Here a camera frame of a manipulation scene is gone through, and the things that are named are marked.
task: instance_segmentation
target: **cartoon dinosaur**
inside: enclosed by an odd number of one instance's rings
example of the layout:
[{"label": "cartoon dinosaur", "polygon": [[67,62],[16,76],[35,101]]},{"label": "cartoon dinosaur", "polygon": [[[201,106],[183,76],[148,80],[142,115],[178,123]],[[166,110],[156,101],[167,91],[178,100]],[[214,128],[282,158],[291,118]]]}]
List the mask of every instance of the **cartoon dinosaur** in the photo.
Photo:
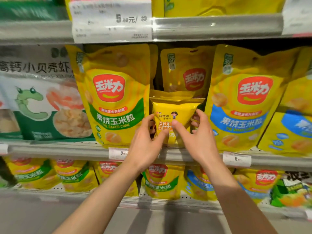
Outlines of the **cartoon dinosaur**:
[{"label": "cartoon dinosaur", "polygon": [[21,113],[35,120],[41,120],[48,116],[48,113],[46,112],[33,113],[27,107],[29,98],[32,98],[37,101],[43,100],[42,94],[38,93],[34,87],[31,87],[30,90],[22,90],[19,87],[16,87],[16,89],[18,91],[18,95],[17,98],[15,99],[15,102],[17,103],[18,109],[20,110]]}]

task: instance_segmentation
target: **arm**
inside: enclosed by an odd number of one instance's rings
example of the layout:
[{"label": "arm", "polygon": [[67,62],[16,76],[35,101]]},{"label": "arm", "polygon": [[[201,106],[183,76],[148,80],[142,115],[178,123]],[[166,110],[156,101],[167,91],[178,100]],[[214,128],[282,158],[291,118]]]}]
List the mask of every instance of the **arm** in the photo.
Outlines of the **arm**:
[{"label": "arm", "polygon": [[53,232],[53,234],[103,234],[120,201],[136,177],[157,158],[163,140],[169,133],[164,130],[151,141],[149,115],[136,131],[125,161],[115,169],[86,200]]},{"label": "arm", "polygon": [[277,234],[223,163],[207,115],[199,109],[196,112],[199,117],[195,119],[200,120],[200,124],[192,122],[192,125],[198,127],[193,130],[194,134],[190,134],[178,121],[173,121],[172,126],[181,135],[191,156],[201,164],[209,177],[232,233]]}]

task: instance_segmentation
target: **hand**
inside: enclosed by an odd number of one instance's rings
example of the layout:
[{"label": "hand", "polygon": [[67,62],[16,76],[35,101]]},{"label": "hand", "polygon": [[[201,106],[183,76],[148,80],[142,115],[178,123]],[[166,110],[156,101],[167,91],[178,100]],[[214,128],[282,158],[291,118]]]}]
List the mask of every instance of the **hand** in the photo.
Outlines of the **hand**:
[{"label": "hand", "polygon": [[207,115],[200,109],[197,109],[196,113],[198,116],[195,115],[193,118],[200,123],[192,121],[192,125],[198,127],[197,130],[193,130],[194,134],[190,134],[177,120],[173,120],[171,124],[181,136],[185,148],[193,159],[203,166],[210,159],[221,159],[221,157]]},{"label": "hand", "polygon": [[144,171],[157,158],[164,139],[169,135],[169,130],[163,130],[154,139],[150,138],[150,126],[154,123],[154,114],[143,118],[141,126],[136,130],[135,135],[131,141],[128,155],[124,163],[130,163],[132,167],[138,169],[138,172]]}]

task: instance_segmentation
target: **supermarket shelf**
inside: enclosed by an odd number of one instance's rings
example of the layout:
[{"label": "supermarket shelf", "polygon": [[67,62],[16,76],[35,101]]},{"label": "supermarket shelf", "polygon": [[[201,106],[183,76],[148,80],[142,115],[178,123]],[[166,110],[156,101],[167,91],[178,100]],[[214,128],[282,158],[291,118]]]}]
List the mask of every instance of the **supermarket shelf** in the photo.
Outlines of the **supermarket shelf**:
[{"label": "supermarket shelf", "polygon": [[[283,16],[270,14],[153,18],[152,28],[153,41],[272,38],[281,37]],[[51,43],[74,43],[71,21],[0,23],[2,45]]]},{"label": "supermarket shelf", "polygon": [[[18,156],[48,157],[53,159],[68,158],[92,161],[109,159],[108,149],[104,149],[96,141],[89,142],[54,142],[54,141],[24,141],[0,140],[9,145],[8,152]],[[252,167],[282,169],[289,171],[312,172],[312,157],[285,157],[273,155],[252,148],[241,153],[252,156]],[[194,160],[184,148],[163,148],[156,162],[174,164],[192,164]]]},{"label": "supermarket shelf", "polygon": [[[191,199],[181,195],[179,200],[152,199],[142,194],[140,197],[124,197],[119,204],[120,208],[136,208],[149,210],[170,210],[199,213],[216,213],[222,214],[220,204],[216,202],[203,202]],[[0,196],[17,197],[20,199],[40,199],[47,202],[82,202],[90,192],[72,193],[65,192],[62,185],[59,184],[51,190],[27,190],[27,189],[1,189]],[[276,219],[300,219],[307,220],[304,209],[299,208],[277,208],[270,205],[262,204],[259,208],[266,216]]]}]

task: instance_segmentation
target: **shelf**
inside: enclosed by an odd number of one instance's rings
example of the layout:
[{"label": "shelf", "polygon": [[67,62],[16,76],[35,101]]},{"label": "shelf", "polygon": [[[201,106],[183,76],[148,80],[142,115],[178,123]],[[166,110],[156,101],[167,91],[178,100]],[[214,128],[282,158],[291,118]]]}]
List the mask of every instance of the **shelf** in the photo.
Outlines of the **shelf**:
[{"label": "shelf", "polygon": [[[153,41],[281,37],[282,14],[153,18]],[[0,44],[72,44],[71,21],[0,23]]]},{"label": "shelf", "polygon": [[[0,189],[0,196],[10,196],[20,199],[40,199],[41,201],[62,203],[81,203],[89,194],[90,192],[65,192],[62,184],[56,185],[50,190],[27,190],[19,188]],[[140,197],[124,197],[119,207],[223,214],[218,201],[203,202],[191,199],[183,194],[181,194],[179,200],[152,199],[148,195],[144,195],[144,188],[140,190]],[[304,209],[278,208],[265,203],[259,204],[259,208],[270,218],[307,220]]]},{"label": "shelf", "polygon": [[[80,159],[90,161],[105,161],[109,159],[109,150],[104,149],[96,141],[89,142],[54,142],[0,140],[9,145],[8,152],[18,156]],[[242,151],[242,154],[252,156],[252,167],[281,169],[288,171],[312,172],[312,157],[285,157],[273,155],[252,148]],[[155,162],[167,164],[193,164],[194,160],[184,148],[163,148]]]}]

